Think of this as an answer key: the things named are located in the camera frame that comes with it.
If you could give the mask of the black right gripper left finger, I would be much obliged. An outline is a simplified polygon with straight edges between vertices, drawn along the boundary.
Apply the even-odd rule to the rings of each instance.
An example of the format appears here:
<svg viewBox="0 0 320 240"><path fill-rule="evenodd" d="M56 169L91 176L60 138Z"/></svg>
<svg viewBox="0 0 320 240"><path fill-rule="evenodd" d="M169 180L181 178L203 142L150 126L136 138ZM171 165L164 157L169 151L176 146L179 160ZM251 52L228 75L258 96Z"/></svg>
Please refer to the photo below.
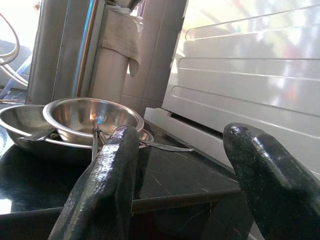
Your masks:
<svg viewBox="0 0 320 240"><path fill-rule="evenodd" d="M128 240L139 134L118 127L72 188L48 240Z"/></svg>

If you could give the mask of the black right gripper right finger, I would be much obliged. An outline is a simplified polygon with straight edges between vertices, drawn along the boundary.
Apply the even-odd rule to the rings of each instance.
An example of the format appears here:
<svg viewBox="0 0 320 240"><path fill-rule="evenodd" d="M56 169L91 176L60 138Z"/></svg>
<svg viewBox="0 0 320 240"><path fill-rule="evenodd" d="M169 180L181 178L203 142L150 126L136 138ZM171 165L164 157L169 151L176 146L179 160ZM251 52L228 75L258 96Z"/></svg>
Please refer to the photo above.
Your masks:
<svg viewBox="0 0 320 240"><path fill-rule="evenodd" d="M265 240L320 240L320 180L272 135L243 123L223 147Z"/></svg>

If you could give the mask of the small deep steel bowl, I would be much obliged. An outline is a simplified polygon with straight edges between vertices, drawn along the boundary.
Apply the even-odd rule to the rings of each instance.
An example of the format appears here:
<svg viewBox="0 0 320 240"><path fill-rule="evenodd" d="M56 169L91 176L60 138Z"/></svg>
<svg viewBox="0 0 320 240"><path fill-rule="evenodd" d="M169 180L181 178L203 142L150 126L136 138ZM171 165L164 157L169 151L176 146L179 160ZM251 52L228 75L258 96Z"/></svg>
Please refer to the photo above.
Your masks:
<svg viewBox="0 0 320 240"><path fill-rule="evenodd" d="M133 109L90 97L52 101L44 106L42 114L64 142L78 145L92 145L95 125L106 137L120 126L132 126L141 132L145 125L143 118Z"/></svg>

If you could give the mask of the steel table knife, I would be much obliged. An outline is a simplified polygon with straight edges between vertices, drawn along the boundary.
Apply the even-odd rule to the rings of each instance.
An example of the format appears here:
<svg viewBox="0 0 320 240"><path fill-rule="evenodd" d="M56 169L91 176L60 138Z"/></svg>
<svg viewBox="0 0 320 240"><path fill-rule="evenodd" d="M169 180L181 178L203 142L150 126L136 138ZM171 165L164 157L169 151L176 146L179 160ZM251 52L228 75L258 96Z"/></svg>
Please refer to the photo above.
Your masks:
<svg viewBox="0 0 320 240"><path fill-rule="evenodd" d="M159 150L168 151L168 152L192 152L192 151L194 151L193 148L177 147L177 146L166 145L166 144L157 143L157 142L142 141L142 140L140 140L139 142L146 145L146 146L151 146L153 148L157 148Z"/></svg>

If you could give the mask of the steel utensil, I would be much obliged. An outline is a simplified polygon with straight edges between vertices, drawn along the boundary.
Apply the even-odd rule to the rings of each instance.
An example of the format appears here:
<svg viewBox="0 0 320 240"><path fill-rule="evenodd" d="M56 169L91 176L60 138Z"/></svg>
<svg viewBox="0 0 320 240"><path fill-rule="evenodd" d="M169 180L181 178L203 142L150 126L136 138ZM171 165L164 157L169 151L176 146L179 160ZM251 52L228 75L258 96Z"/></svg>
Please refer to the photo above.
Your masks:
<svg viewBox="0 0 320 240"><path fill-rule="evenodd" d="M48 136L50 136L54 131L55 131L54 129L47 129L47 130L36 132L30 136L20 137L19 139L24 141L32 141L32 142L42 141Z"/></svg>

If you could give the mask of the large shallow steel bowl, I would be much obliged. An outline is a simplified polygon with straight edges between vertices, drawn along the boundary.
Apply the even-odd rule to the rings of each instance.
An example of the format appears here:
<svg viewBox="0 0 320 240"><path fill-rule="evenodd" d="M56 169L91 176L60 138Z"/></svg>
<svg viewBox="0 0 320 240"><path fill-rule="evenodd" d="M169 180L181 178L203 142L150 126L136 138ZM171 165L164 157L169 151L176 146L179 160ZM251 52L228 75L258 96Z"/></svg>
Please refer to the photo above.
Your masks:
<svg viewBox="0 0 320 240"><path fill-rule="evenodd" d="M43 160L70 165L87 165L91 161L92 145L68 143L61 139L58 131L43 116L43 105L18 105L0 110L0 126L5 128L13 142L22 150ZM44 140L28 141L19 138L40 131L55 131ZM154 141L146 130L139 132L141 140Z"/></svg>

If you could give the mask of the steel knife block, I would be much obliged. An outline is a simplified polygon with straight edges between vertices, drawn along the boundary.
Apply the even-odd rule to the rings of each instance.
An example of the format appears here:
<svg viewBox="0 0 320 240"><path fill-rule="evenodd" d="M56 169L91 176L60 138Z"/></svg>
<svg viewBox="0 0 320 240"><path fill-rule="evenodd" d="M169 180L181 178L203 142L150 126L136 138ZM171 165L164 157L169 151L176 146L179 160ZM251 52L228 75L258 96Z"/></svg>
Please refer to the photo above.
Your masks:
<svg viewBox="0 0 320 240"><path fill-rule="evenodd" d="M25 102L87 97L106 0L41 0Z"/></svg>

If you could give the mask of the white towel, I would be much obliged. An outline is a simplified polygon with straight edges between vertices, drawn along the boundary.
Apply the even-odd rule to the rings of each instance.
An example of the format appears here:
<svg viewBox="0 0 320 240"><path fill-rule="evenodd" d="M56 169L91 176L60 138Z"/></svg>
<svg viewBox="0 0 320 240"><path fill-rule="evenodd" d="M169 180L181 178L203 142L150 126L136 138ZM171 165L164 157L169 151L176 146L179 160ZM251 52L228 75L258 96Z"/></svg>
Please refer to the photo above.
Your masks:
<svg viewBox="0 0 320 240"><path fill-rule="evenodd" d="M129 8L107 5L107 19L101 46L129 59L129 74L134 77L141 63L143 18L131 15Z"/></svg>

